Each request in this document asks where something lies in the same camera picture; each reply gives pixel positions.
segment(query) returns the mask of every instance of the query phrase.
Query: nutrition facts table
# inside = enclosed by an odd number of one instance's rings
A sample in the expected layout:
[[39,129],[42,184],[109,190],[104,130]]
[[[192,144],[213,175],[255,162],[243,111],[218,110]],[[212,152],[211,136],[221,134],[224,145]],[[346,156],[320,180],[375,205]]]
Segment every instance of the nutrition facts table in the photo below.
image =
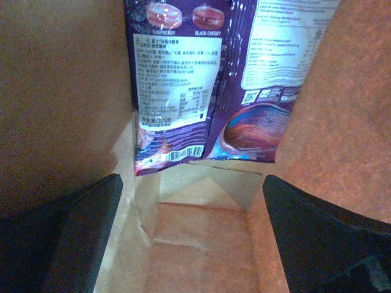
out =
[[221,38],[134,34],[140,125],[161,131],[205,121]]
[[302,85],[338,3],[258,1],[242,88]]

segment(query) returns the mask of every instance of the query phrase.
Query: brown wall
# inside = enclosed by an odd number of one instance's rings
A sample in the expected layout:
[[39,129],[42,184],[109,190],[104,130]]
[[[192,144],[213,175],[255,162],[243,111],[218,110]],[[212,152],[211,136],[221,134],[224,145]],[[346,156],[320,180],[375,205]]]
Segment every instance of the brown wall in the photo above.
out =
[[5,1],[0,19],[4,214],[112,172],[131,103],[122,1]]

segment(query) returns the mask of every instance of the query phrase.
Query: plastic packaging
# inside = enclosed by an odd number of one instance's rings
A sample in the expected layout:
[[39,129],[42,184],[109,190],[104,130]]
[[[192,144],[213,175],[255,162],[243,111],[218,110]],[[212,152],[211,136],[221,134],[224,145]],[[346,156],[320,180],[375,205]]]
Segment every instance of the plastic packaging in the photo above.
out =
[[274,162],[338,3],[126,0],[135,173],[197,159]]

